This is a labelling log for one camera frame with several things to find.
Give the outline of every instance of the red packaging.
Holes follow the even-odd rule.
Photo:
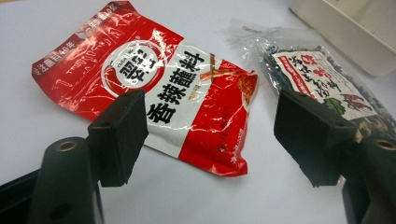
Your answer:
[[[198,49],[128,1],[107,4],[34,63],[32,76],[52,101],[89,120],[119,94],[143,89],[146,146],[216,175],[248,172],[241,150],[257,75]]]

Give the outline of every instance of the white plastic box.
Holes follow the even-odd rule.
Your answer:
[[[290,8],[369,74],[396,71],[396,0],[294,0]]]

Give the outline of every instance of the snack package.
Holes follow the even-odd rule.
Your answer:
[[[281,89],[309,95],[356,124],[356,141],[369,135],[396,137],[396,121],[366,86],[339,65],[313,30],[267,28],[233,20],[233,43],[247,66],[265,77],[276,98]]]
[[[197,48],[128,1],[107,4],[34,63],[32,76],[52,101],[89,120],[118,95],[143,89],[146,146],[216,175],[248,172],[241,150],[257,75]]]

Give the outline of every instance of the white table surface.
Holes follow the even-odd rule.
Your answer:
[[[231,18],[306,28],[291,0],[132,0],[144,16],[202,49],[244,67],[227,43]],[[58,47],[105,0],[25,0],[0,4],[0,185],[39,168],[44,150],[87,136],[89,122],[53,103],[31,77],[31,64]],[[338,61],[396,117],[396,73],[372,78]],[[143,147],[129,184],[101,189],[106,223],[346,223],[342,186],[314,189],[273,135],[275,99],[260,85],[251,105],[243,157],[248,175],[221,178]]]

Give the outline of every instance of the spice package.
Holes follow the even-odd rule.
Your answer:
[[[120,94],[146,93],[145,145],[216,175],[248,172],[241,150],[257,75],[110,2],[32,76],[56,104],[94,120]]]
[[[396,137],[396,121],[364,84],[346,72],[313,30],[267,28],[233,20],[233,42],[247,65],[281,89],[305,93],[354,123],[356,141],[369,135]]]

